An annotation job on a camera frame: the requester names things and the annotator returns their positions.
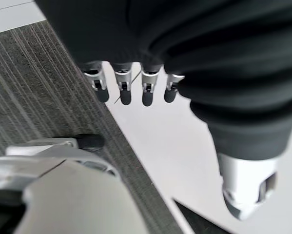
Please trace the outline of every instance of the silver metal joint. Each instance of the silver metal joint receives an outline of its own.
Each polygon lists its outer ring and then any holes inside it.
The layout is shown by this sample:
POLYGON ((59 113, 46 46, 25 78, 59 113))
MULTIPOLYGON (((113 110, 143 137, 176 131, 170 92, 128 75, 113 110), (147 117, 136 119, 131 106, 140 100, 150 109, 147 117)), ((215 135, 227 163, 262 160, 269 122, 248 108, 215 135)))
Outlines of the silver metal joint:
POLYGON ((226 206, 234 217, 245 220, 274 192, 279 157, 243 160, 221 153, 217 157, 226 206))
POLYGON ((107 89, 106 78, 103 69, 100 70, 89 70, 83 72, 85 77, 89 80, 92 88, 97 91, 99 89, 107 89))
POLYGON ((144 93, 153 93, 159 72, 141 72, 142 90, 144 93))
POLYGON ((120 91, 131 90, 132 70, 115 71, 115 76, 116 76, 117 85, 120 91))
POLYGON ((167 82, 166 82, 166 89, 169 91, 174 89, 176 92, 177 91, 177 88, 176 88, 177 83, 180 82, 184 78, 185 78, 185 76, 168 74, 167 82))

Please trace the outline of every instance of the dark floor mat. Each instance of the dark floor mat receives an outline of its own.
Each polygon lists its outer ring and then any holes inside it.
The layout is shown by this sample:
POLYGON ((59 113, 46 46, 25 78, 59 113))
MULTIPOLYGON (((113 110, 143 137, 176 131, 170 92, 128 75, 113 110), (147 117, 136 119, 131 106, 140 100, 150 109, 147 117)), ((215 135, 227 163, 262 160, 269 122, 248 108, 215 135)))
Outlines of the dark floor mat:
POLYGON ((227 231, 221 229, 219 226, 211 223, 177 201, 175 201, 175 203, 196 234, 229 234, 227 231))
POLYGON ((47 22, 0 33, 0 156, 31 139, 101 134, 152 234, 182 233, 104 104, 47 22))

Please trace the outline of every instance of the black rubber tip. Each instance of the black rubber tip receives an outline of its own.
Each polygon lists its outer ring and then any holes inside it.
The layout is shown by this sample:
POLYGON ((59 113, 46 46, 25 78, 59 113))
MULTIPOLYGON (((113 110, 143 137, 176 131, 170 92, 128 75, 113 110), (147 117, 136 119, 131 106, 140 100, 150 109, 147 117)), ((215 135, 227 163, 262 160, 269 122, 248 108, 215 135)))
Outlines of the black rubber tip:
POLYGON ((98 89, 95 91, 96 96, 100 102, 106 102, 109 99, 108 89, 98 89))
POLYGON ((153 96, 154 94, 150 92, 142 93, 142 103, 144 106, 150 106, 152 104, 153 96))
POLYGON ((131 91, 127 91, 127 90, 120 91, 120 97, 121 97, 121 102, 124 105, 128 105, 131 103, 131 100, 132 100, 131 91))
POLYGON ((167 103, 173 102, 175 97, 176 97, 176 93, 177 93, 177 91, 175 91, 174 89, 172 89, 172 90, 166 89, 165 93, 164 93, 164 100, 167 103))
POLYGON ((104 138, 97 134, 79 134, 74 138, 77 140, 80 149, 99 150, 105 144, 104 138))

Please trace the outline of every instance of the robotic hand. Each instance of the robotic hand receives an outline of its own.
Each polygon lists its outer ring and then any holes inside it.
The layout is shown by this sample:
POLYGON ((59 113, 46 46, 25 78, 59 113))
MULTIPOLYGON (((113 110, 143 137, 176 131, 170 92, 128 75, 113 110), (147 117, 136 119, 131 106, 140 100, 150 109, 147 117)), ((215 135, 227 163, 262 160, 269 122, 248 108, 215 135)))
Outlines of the robotic hand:
POLYGON ((98 135, 12 145, 0 157, 0 234, 148 234, 98 135))
POLYGON ((121 101, 131 101, 131 63, 143 67, 143 104, 157 73, 212 134, 226 205, 247 218, 275 189, 292 131, 292 0, 36 0, 97 97, 108 100, 101 61, 121 101))

